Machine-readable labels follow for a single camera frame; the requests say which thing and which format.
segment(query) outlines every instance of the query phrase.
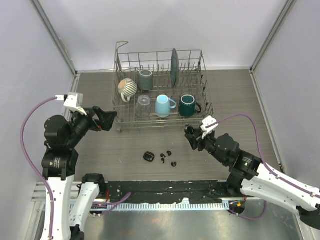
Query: cable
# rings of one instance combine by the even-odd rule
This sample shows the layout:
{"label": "cable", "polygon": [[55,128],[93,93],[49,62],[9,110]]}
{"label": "cable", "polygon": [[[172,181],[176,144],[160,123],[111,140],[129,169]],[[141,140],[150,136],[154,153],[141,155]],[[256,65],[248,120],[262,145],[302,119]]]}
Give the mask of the cable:
{"label": "cable", "polygon": [[108,202],[108,200],[110,199],[110,191],[106,191],[106,200],[105,200],[105,203]]}
{"label": "cable", "polygon": [[26,160],[28,161],[28,163],[30,164],[31,168],[35,171],[35,173],[38,175],[38,177],[41,179],[41,181],[43,182],[43,184],[45,185],[46,189],[49,192],[49,196],[50,196],[50,204],[51,204],[51,208],[50,208],[50,224],[49,224],[49,234],[48,234],[48,239],[52,239],[52,232],[53,232],[53,226],[54,226],[54,215],[55,215],[55,202],[54,202],[54,194],[51,190],[51,187],[49,185],[49,183],[46,181],[46,179],[42,176],[42,174],[39,172],[39,170],[36,168],[36,166],[34,165],[34,163],[32,162],[32,160],[30,159],[28,152],[26,150],[26,146],[25,146],[25,140],[24,140],[24,134],[25,134],[25,127],[26,124],[29,120],[29,118],[31,117],[31,115],[38,109],[40,108],[42,105],[56,100],[57,97],[51,97],[47,100],[44,100],[43,102],[39,103],[37,106],[35,106],[30,112],[29,114],[26,116],[26,118],[24,119],[22,126],[21,126],[21,130],[20,130],[20,144],[22,147],[22,151],[23,154],[26,158]]}
{"label": "cable", "polygon": [[257,220],[260,220],[263,218],[263,216],[266,214],[267,212],[267,208],[268,208],[268,203],[267,201],[264,201],[264,206],[263,206],[263,212],[261,213],[260,216],[258,217],[249,217],[249,216],[242,216],[240,214],[237,214],[235,211],[229,209],[229,212],[234,214],[234,215],[237,215],[237,217],[240,217],[242,219],[246,219],[246,220],[251,220],[251,221],[257,221]]}
{"label": "cable", "polygon": [[249,115],[247,115],[247,114],[245,114],[245,113],[238,113],[238,114],[234,114],[234,115],[231,115],[231,116],[227,116],[226,118],[223,118],[223,119],[221,119],[221,120],[219,120],[219,121],[217,121],[217,122],[215,122],[215,123],[213,123],[213,124],[211,124],[211,125],[209,125],[209,126],[206,126],[205,128],[206,128],[206,129],[211,128],[211,127],[213,127],[214,125],[217,125],[217,124],[219,124],[219,123],[224,122],[225,120],[228,120],[228,119],[231,119],[231,118],[234,118],[234,117],[239,117],[239,116],[246,117],[247,119],[249,119],[249,120],[251,121],[251,123],[252,123],[252,125],[253,125],[254,132],[255,132],[255,138],[256,138],[256,144],[257,144],[258,151],[259,151],[259,154],[260,154],[261,162],[262,162],[262,164],[265,166],[265,168],[266,168],[272,175],[274,175],[276,178],[282,180],[283,182],[289,184],[290,186],[292,186],[292,187],[294,187],[294,188],[296,188],[296,189],[298,189],[298,190],[300,190],[300,191],[302,191],[302,192],[304,192],[304,193],[306,193],[306,194],[309,194],[309,195],[311,195],[311,196],[314,196],[314,197],[320,199],[320,195],[314,194],[313,192],[308,191],[308,190],[306,190],[306,189],[304,189],[304,188],[302,188],[302,187],[294,184],[293,182],[290,182],[289,180],[287,180],[287,179],[285,179],[285,178],[283,178],[283,177],[281,177],[281,176],[278,176],[278,175],[269,167],[269,165],[268,165],[267,162],[265,161],[265,159],[264,159],[264,157],[263,157],[263,154],[262,154],[262,151],[261,151],[261,145],[260,145],[260,140],[259,140],[257,125],[256,125],[255,121],[254,121]]}
{"label": "cable", "polygon": [[237,201],[232,201],[232,202],[229,202],[229,205],[232,205],[232,204],[235,204],[235,203],[239,203],[241,204],[241,202],[243,202],[243,204],[245,204],[247,202],[247,196],[246,195],[243,195],[243,200],[237,200]]}
{"label": "cable", "polygon": [[113,203],[105,203],[105,202],[94,202],[93,207],[98,207],[102,209],[106,209],[109,205],[114,205],[110,210],[105,211],[101,213],[101,216],[107,215],[111,213],[112,210],[114,210],[116,207],[118,207],[119,204],[122,204],[125,202],[129,197],[131,196],[131,192],[128,192],[120,201],[113,202]]}
{"label": "cable", "polygon": [[131,196],[131,192],[128,192],[120,201],[117,201],[117,202],[99,202],[99,201],[94,201],[93,205],[101,205],[101,206],[119,205],[119,204],[122,204],[125,201],[127,201],[130,196]]}

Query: white striped mug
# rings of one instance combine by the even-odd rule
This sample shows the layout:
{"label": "white striped mug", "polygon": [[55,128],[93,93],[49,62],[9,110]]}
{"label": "white striped mug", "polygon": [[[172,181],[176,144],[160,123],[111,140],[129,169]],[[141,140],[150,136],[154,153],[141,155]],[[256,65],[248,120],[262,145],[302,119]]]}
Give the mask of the white striped mug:
{"label": "white striped mug", "polygon": [[118,91],[125,103],[130,101],[138,90],[137,84],[130,78],[123,79],[118,85]]}

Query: dark green mug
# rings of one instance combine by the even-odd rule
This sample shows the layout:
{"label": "dark green mug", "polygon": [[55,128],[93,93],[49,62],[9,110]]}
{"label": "dark green mug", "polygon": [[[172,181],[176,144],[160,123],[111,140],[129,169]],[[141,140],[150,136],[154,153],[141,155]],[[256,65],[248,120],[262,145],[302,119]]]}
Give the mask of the dark green mug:
{"label": "dark green mug", "polygon": [[201,113],[201,106],[196,102],[196,99],[192,95],[183,95],[179,102],[179,114],[182,117],[191,117],[194,114]]}

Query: wire rack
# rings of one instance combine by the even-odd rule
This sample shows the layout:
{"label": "wire rack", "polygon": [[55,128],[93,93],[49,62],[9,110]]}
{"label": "wire rack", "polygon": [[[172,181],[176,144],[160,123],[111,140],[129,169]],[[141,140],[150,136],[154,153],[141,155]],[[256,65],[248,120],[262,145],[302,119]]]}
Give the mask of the wire rack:
{"label": "wire rack", "polygon": [[[119,49],[126,44],[128,44],[127,41],[117,42],[115,47],[112,104],[114,110],[118,112],[115,119],[118,132],[131,129],[183,127],[185,124],[198,125],[205,117],[214,114],[202,50],[177,50],[180,63],[179,81],[175,87],[172,87],[172,50],[119,52]],[[153,89],[150,91],[138,90],[130,102],[125,103],[118,92],[118,84],[126,78],[138,83],[140,70],[153,72]],[[151,99],[149,116],[139,117],[136,115],[135,105],[141,95],[146,95]],[[202,111],[191,117],[182,117],[179,115],[177,106],[171,110],[168,117],[160,118],[155,111],[159,95],[167,95],[177,105],[183,95],[192,95],[201,105]]]}

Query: dark green plate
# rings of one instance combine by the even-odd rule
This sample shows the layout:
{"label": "dark green plate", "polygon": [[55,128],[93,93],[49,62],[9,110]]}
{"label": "dark green plate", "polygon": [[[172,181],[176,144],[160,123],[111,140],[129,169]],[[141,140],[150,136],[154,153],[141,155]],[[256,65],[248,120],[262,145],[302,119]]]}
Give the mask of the dark green plate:
{"label": "dark green plate", "polygon": [[179,82],[180,63],[177,50],[172,50],[171,56],[171,84],[175,87]]}

